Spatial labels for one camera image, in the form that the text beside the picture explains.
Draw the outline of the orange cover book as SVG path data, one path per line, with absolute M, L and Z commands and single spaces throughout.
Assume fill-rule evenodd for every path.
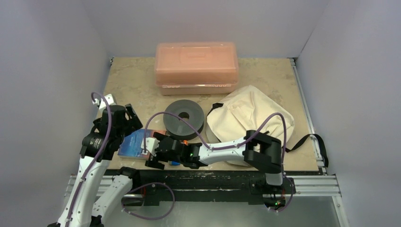
M 149 152 L 141 147 L 144 138 L 144 129 L 137 130 L 124 138 L 118 151 L 118 156 L 122 158 L 148 159 Z

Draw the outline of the cream canvas backpack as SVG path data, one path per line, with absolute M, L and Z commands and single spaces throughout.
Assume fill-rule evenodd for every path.
M 262 128 L 262 132 L 284 139 L 287 134 L 287 148 L 292 149 L 309 133 L 308 122 L 299 91 L 290 92 L 283 98 L 272 99 L 254 86 L 242 87 L 219 101 L 221 107 L 210 111 L 206 119 L 206 137 L 209 143 L 228 142 L 244 136 L 247 130 L 256 130 L 273 113 L 274 116 Z

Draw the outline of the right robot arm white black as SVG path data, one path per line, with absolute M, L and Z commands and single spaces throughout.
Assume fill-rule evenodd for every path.
M 188 143 L 156 132 L 143 138 L 140 147 L 149 153 L 147 167 L 163 170 L 164 163 L 172 161 L 199 169 L 217 162 L 244 161 L 265 174 L 270 192 L 278 192 L 284 186 L 281 141 L 254 130 L 239 139 L 212 144 Z

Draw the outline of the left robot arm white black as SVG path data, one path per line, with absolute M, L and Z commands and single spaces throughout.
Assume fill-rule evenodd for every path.
M 138 170 L 123 167 L 97 196 L 103 176 L 124 138 L 143 127 L 130 104 L 112 105 L 82 140 L 77 178 L 66 206 L 52 227 L 102 227 L 125 193 L 140 190 Z

